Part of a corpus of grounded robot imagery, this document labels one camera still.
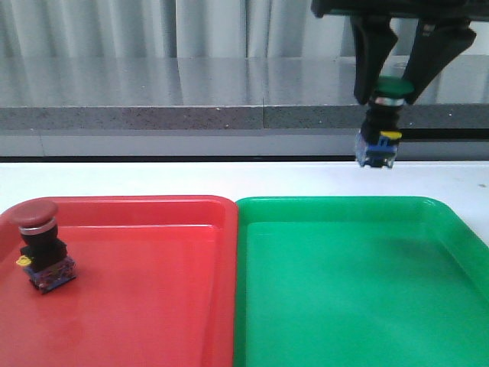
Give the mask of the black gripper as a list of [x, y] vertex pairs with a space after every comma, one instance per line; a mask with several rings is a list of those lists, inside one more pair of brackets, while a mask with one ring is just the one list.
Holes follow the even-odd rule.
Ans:
[[356, 60], [354, 96], [360, 105], [368, 102], [384, 62], [397, 43], [391, 17], [421, 18], [403, 73], [413, 86], [406, 97], [410, 105], [474, 43], [476, 33], [469, 19], [488, 19], [488, 1], [314, 0], [311, 10], [317, 18], [354, 15], [350, 17]]

